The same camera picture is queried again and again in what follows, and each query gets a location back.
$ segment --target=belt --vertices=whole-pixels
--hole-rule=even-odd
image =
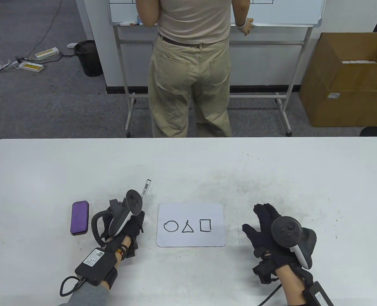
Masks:
[[[159,33],[159,36],[165,41],[168,42],[169,44],[176,45],[176,46],[182,46],[182,47],[192,47],[192,48],[200,48],[200,46],[208,46],[208,45],[213,45],[213,44],[197,44],[197,45],[192,45],[192,44],[183,44],[182,42],[176,42],[172,39],[169,39]]]

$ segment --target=purple eraser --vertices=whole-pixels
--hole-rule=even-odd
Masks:
[[[81,235],[88,231],[89,203],[79,201],[72,204],[71,234]]]

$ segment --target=trash can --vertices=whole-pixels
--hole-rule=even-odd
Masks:
[[[84,40],[74,47],[83,71],[88,77],[100,76],[103,72],[94,40]]]

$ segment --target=floor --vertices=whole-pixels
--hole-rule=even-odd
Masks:
[[[0,0],[0,61],[26,56],[47,31],[59,0]],[[75,0],[63,0],[48,36],[37,51],[84,40]],[[103,76],[89,78],[76,57],[46,64],[40,74],[0,73],[0,139],[125,137],[127,106],[122,95],[106,95]],[[189,135],[195,135],[193,114]],[[313,128],[294,93],[288,107],[293,136],[357,136],[361,128]],[[232,99],[229,117],[235,137],[284,136],[272,100]],[[138,101],[133,137],[151,137],[148,103]]]

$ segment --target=hand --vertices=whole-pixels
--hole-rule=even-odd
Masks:
[[[140,234],[140,230],[143,232],[144,215],[144,211],[141,211],[137,216],[130,217],[130,220],[127,221],[120,233],[106,244],[106,249],[109,252],[116,252],[123,244],[123,239],[128,237],[131,242],[130,246],[126,246],[128,251],[125,256],[126,258],[134,256],[134,251],[138,248],[136,238]]]
[[[243,28],[240,28],[238,25],[236,27],[246,36],[251,32],[251,29],[255,27],[252,22],[254,22],[253,18],[247,18],[245,21],[246,24]]]
[[[132,240],[136,240],[140,230],[143,233],[143,220],[144,211],[142,210],[137,216],[130,217],[130,220],[127,221],[120,233],[129,236]]]
[[[274,269],[297,262],[296,255],[289,249],[279,246],[272,236],[272,223],[281,215],[270,204],[257,204],[254,207],[254,213],[257,214],[261,231],[257,232],[249,224],[242,226],[242,231],[246,234],[254,247],[254,255],[263,260],[269,260],[274,264]]]

